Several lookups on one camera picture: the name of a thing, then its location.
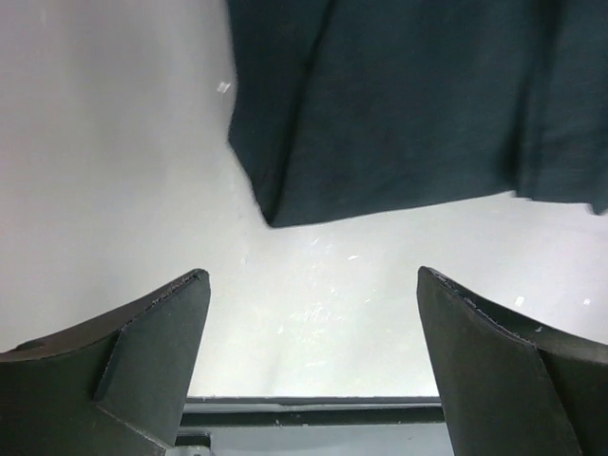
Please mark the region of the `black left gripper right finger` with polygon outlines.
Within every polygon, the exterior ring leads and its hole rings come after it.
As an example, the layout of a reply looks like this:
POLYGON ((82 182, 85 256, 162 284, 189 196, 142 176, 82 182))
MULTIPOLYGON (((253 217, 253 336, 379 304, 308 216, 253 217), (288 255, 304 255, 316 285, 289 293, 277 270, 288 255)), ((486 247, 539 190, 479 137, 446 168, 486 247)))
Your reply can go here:
POLYGON ((422 267, 417 302, 457 455, 604 455, 607 347, 422 267))

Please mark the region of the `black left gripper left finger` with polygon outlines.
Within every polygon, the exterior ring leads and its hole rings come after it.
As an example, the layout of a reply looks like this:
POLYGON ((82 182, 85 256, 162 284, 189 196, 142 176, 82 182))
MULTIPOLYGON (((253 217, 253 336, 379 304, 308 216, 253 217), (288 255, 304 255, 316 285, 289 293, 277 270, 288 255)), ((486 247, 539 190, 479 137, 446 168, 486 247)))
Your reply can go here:
POLYGON ((1 355, 4 455, 163 455, 177 440, 210 304, 195 269, 1 355))

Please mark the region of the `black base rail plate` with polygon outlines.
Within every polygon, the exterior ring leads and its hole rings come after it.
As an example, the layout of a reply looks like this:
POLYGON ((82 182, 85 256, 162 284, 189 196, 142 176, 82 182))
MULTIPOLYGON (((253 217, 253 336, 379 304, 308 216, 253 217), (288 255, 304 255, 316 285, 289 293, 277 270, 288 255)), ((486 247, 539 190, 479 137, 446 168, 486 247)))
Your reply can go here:
POLYGON ((450 455, 436 397, 190 398, 172 455, 450 455))

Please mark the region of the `black t-shirt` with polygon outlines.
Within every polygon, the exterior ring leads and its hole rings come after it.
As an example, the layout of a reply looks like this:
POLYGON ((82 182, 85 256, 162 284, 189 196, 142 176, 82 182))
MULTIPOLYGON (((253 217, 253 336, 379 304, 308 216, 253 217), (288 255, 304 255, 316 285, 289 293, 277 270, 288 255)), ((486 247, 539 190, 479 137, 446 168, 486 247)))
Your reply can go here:
POLYGON ((607 209, 603 1, 231 1, 229 142, 291 227, 512 192, 607 209))

